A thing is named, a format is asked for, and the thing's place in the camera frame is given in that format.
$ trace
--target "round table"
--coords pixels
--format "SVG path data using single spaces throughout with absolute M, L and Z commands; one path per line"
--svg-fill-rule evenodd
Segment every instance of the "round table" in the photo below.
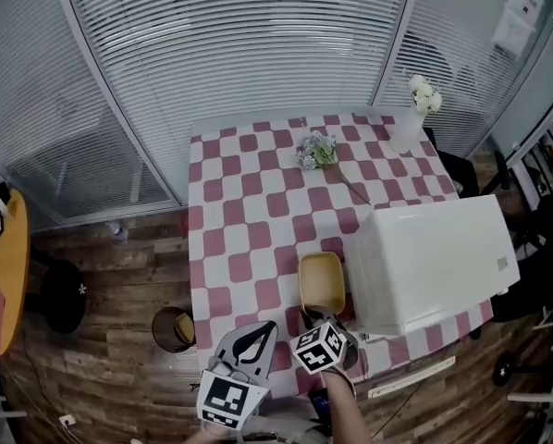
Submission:
M 6 299 L 0 354 L 7 351 L 18 329 L 30 261 L 28 213 L 18 191 L 11 190 L 7 210 L 9 216 L 4 217 L 4 232 L 0 237 L 0 290 Z

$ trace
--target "pink and white checkered tablecloth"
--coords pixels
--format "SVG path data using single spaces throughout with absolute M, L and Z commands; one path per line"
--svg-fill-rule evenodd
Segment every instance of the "pink and white checkered tablecloth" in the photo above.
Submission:
M 327 172 L 301 171 L 296 148 L 310 130 L 336 135 L 339 166 L 376 209 L 456 199 L 424 133 L 408 154 L 387 145 L 393 117 L 301 117 L 194 136 L 190 147 L 190 283 L 201 369 L 219 340 L 251 322 L 273 320 L 278 340 L 273 397 L 307 392 L 319 381 L 295 362 L 300 335 L 301 256 L 343 256 L 345 238 L 372 208 Z M 423 357 L 492 317 L 490 301 L 402 337 L 364 339 L 350 376 L 359 381 Z

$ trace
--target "floor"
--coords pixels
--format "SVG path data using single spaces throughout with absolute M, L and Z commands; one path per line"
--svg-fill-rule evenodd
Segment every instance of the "floor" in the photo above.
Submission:
M 498 173 L 497 162 L 494 150 L 489 142 L 484 142 L 472 154 L 470 160 L 478 178 L 478 187 L 483 189 L 490 180 Z M 525 201 L 519 192 L 514 180 L 511 181 L 508 189 L 498 186 L 493 192 L 498 199 L 502 212 L 513 221 L 521 220 L 525 215 Z
M 56 424 L 67 413 L 78 419 L 72 429 L 86 444 L 131 437 L 177 443 L 193 432 L 196 392 L 190 384 L 199 378 L 196 351 L 164 352 L 151 335 L 159 309 L 190 303 L 184 233 L 184 219 L 174 213 L 126 220 L 120 238 L 97 224 L 33 239 L 35 247 L 84 271 L 89 306 L 72 337 L 57 336 L 39 316 L 25 314 L 22 333 L 2 358 L 0 376 L 9 403 L 29 413 L 18 420 L 20 444 L 65 442 Z M 32 265 L 31 290 L 41 273 Z M 545 390 L 550 377 L 516 376 L 505 388 L 495 388 L 490 377 L 507 349 L 528 362 L 549 360 L 548 335 L 531 331 L 536 320 L 487 324 L 478 341 L 466 338 L 393 372 L 399 376 L 457 356 L 449 370 L 383 399 L 368 400 L 367 391 L 390 376 L 361 384 L 359 404 L 373 441 L 507 443 L 525 436 L 533 423 L 525 419 L 531 408 L 507 402 L 507 393 Z

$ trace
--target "human arm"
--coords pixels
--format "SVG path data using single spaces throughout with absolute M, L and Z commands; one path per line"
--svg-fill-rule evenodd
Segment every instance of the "human arm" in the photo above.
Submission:
M 347 381 L 327 371 L 322 373 L 322 378 L 330 400 L 334 444 L 369 444 L 369 430 Z

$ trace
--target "white vase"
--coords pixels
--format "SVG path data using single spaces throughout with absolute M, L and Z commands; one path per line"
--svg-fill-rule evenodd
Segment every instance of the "white vase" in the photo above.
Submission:
M 416 110 L 413 105 L 399 118 L 399 123 L 389 131 L 389 146 L 397 154 L 407 153 L 413 148 L 423 131 L 423 123 L 426 114 Z

